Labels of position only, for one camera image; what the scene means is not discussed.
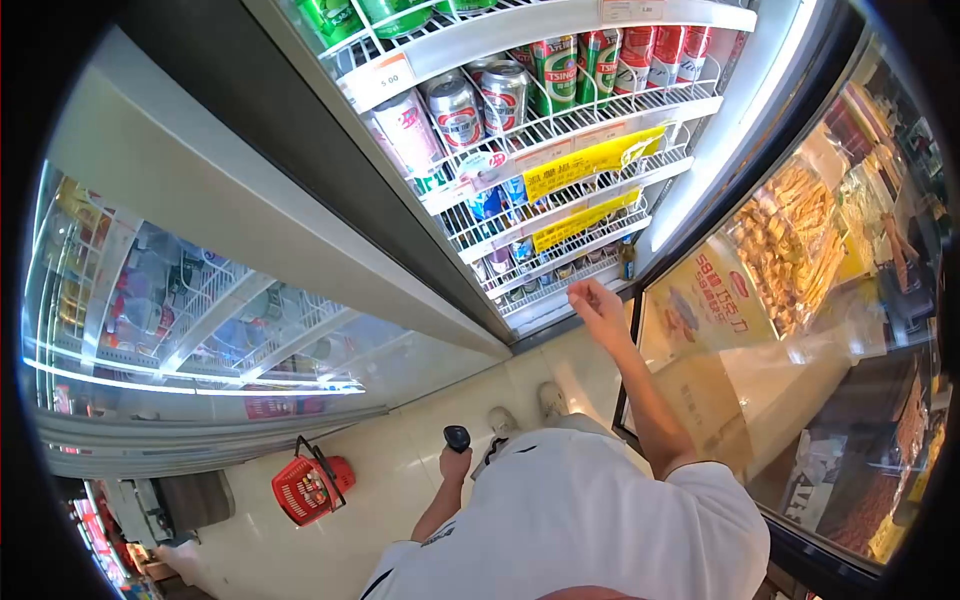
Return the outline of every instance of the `basket handle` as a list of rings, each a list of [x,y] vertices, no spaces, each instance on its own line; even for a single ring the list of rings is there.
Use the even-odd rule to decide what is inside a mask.
[[[330,485],[333,486],[333,490],[337,493],[337,497],[340,498],[340,506],[337,506],[337,503],[333,500],[333,497],[330,497],[330,512],[334,512],[339,508],[347,506],[347,499],[344,498],[340,488],[337,486],[337,474],[333,472],[333,469],[330,467],[330,463],[326,461],[326,457],[320,451],[318,445],[310,445],[310,442],[306,440],[303,436],[297,436],[297,447],[294,449],[294,456],[300,456],[300,445],[305,445],[309,450],[310,454],[313,454],[313,458],[317,460],[317,463],[320,464],[320,468],[326,473],[327,479],[330,481]]]

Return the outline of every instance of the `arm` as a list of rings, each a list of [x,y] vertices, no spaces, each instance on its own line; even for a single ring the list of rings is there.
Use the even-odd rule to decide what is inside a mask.
[[[417,526],[410,534],[410,540],[424,543],[440,526],[460,510],[460,493],[464,479],[470,469],[470,457],[473,450],[468,448],[463,454],[457,454],[449,446],[440,454],[440,474],[444,481],[437,490],[433,502],[427,507]]]
[[[566,293],[590,335],[610,353],[620,370],[636,436],[654,476],[662,480],[673,469],[696,462],[690,435],[657,391],[650,370],[630,338],[620,297],[593,278],[571,284]]]

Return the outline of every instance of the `tiled floor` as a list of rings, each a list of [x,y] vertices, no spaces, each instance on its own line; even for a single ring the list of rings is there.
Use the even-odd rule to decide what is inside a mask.
[[[569,396],[571,410],[611,424],[620,375],[581,327],[389,415],[323,438],[324,453],[346,457],[357,477],[343,511],[296,527],[270,488],[291,453],[265,456],[227,470],[236,502],[233,518],[201,529],[199,544],[164,549],[162,556],[188,583],[221,600],[357,598],[380,551],[407,539],[433,498],[444,427],[461,424],[469,430],[475,465],[492,436],[487,411],[499,404],[521,427],[540,426],[536,390],[551,378]],[[648,469],[638,456],[636,462]]]

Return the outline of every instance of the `shoe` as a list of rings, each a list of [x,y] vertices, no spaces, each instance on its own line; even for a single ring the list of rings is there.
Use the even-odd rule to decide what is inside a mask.
[[[514,416],[502,406],[494,406],[490,409],[487,413],[487,425],[491,427],[497,438],[509,438],[520,430]]]
[[[570,414],[570,409],[566,407],[566,396],[553,381],[541,383],[537,388],[537,396],[540,398],[540,413],[545,421],[550,422]]]

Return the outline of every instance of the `white t-shirt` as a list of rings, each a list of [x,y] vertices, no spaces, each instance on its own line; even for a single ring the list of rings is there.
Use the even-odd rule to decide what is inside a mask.
[[[651,600],[751,598],[770,537],[731,471],[695,463],[655,481],[625,447],[572,429],[517,437],[426,543],[387,548],[365,600],[536,600],[576,586]]]

